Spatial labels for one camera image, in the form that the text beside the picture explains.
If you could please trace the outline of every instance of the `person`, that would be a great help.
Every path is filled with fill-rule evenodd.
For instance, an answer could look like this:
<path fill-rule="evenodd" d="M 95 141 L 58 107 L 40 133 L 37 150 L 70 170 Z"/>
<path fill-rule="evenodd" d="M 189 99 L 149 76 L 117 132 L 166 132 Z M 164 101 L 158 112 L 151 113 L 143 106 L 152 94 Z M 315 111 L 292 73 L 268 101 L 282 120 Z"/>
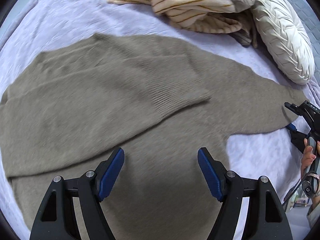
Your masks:
<path fill-rule="evenodd" d="M 303 151 L 303 157 L 301 159 L 301 179 L 303 178 L 303 175 L 306 171 L 306 168 L 312 164 L 316 156 L 312 153 L 312 146 L 308 146 L 307 139 L 304 139 L 304 151 Z M 320 142 L 317 142 L 317 150 L 320 153 Z M 311 199 L 312 205 L 309 208 L 307 219 L 310 225 L 310 228 L 314 226 L 316 221 L 318 220 L 320 216 L 320 194 L 318 194 L 316 197 Z"/>

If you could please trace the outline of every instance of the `black mechanical device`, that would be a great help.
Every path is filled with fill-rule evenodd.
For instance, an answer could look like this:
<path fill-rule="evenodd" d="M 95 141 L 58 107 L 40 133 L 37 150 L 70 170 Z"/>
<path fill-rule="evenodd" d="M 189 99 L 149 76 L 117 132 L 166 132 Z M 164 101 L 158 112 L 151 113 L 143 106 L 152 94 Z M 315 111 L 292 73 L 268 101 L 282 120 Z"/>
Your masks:
<path fill-rule="evenodd" d="M 313 154 L 316 159 L 306 169 L 301 186 L 307 197 L 313 198 L 319 191 L 319 179 L 317 178 L 317 169 L 319 166 L 320 155 L 317 150 L 317 141 L 320 141 L 320 110 L 308 101 L 304 101 L 300 106 L 290 103 L 284 103 L 284 106 L 294 112 L 296 115 L 302 116 L 310 127 L 310 132 L 304 134 L 297 131 L 293 124 L 289 124 L 287 129 L 291 134 L 291 142 L 303 153 L 305 138 L 308 139 L 308 145 L 313 148 Z"/>
<path fill-rule="evenodd" d="M 100 202 L 110 194 L 123 163 L 124 151 L 117 148 L 95 171 L 76 179 L 54 177 L 39 207 L 30 240 L 80 240 L 73 197 L 80 199 L 90 240 L 115 240 Z M 292 240 L 284 209 L 267 177 L 241 178 L 215 161 L 206 148 L 199 149 L 198 163 L 212 196 L 222 202 L 207 240 L 233 239 L 243 197 L 250 197 L 250 201 L 242 240 Z"/>

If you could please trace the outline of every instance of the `pillow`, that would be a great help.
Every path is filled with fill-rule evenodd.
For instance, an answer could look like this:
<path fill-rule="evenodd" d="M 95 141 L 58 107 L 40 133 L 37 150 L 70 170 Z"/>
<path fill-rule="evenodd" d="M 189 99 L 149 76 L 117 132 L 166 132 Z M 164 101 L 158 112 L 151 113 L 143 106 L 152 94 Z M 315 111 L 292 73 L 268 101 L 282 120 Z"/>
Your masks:
<path fill-rule="evenodd" d="M 308 83 L 315 71 L 312 47 L 291 4 L 287 0 L 256 0 L 251 11 L 279 69 L 297 84 Z"/>

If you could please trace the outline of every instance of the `ribbed cuff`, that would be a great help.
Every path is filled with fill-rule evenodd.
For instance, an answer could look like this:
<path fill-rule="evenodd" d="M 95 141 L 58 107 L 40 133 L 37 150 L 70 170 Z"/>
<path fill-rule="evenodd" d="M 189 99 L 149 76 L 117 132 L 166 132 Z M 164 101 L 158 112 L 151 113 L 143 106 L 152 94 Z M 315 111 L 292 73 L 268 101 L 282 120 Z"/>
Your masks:
<path fill-rule="evenodd" d="M 160 56 L 152 60 L 160 67 L 155 68 L 152 62 L 144 66 L 148 70 L 147 86 L 162 118 L 210 99 L 208 90 L 185 55 Z"/>

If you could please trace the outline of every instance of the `floor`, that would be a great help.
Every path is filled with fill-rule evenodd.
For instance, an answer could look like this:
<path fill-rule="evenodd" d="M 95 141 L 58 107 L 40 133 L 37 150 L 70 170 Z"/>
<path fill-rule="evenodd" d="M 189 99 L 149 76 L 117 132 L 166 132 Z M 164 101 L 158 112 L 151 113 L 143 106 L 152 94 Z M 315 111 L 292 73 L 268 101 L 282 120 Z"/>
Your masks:
<path fill-rule="evenodd" d="M 14 18 L 20 13 L 20 11 L 23 9 L 23 7 L 28 3 L 29 0 L 18 0 L 16 4 L 11 9 L 10 13 L 6 17 L 4 23 L 0 27 L 0 39 L 2 38 L 3 34 L 7 30 L 7 28 L 10 26 L 11 22 L 14 20 Z"/>

